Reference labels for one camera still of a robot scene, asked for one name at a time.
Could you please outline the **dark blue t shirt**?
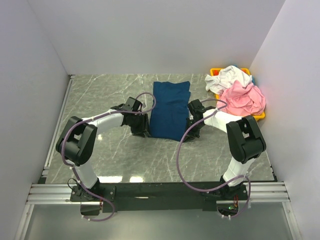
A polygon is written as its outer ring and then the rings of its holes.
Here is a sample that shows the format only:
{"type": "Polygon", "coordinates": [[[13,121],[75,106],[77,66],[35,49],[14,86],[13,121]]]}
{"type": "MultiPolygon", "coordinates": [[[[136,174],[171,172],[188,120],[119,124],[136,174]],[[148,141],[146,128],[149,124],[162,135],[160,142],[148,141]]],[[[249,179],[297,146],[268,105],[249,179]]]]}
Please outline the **dark blue t shirt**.
{"type": "Polygon", "coordinates": [[[154,82],[155,108],[151,111],[149,128],[153,138],[180,141],[189,117],[190,82],[154,82]]]}

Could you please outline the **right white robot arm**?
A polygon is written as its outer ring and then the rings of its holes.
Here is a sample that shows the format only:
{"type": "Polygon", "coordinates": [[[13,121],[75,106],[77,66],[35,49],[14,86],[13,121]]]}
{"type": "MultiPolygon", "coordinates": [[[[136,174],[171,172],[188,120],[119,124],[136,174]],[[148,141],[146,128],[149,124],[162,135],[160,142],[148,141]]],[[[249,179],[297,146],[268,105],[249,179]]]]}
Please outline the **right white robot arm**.
{"type": "Polygon", "coordinates": [[[209,189],[196,188],[183,178],[178,159],[176,159],[176,168],[180,179],[188,188],[203,193],[219,190],[222,198],[230,200],[237,194],[237,187],[247,178],[246,173],[251,164],[266,150],[267,145],[258,123],[252,115],[241,117],[228,114],[222,111],[227,107],[225,101],[215,98],[212,100],[223,103],[223,105],[221,107],[204,107],[203,102],[198,99],[188,104],[192,119],[187,119],[188,128],[185,130],[178,148],[181,148],[185,137],[199,138],[200,130],[205,125],[225,132],[232,158],[226,172],[221,177],[221,184],[209,189]]]}

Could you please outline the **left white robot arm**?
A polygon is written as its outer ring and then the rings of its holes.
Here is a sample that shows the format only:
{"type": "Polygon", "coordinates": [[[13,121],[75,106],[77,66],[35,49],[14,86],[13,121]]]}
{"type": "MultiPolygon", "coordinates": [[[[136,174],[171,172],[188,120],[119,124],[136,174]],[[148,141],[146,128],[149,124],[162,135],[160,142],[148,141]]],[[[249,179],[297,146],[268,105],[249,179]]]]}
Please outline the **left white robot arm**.
{"type": "Polygon", "coordinates": [[[125,103],[99,115],[87,118],[72,116],[67,121],[55,148],[64,163],[75,171],[76,180],[83,186],[82,195],[88,201],[94,201],[100,195],[100,180],[89,163],[97,135],[129,126],[133,136],[149,137],[148,113],[143,112],[142,107],[142,102],[129,97],[125,103]]]}

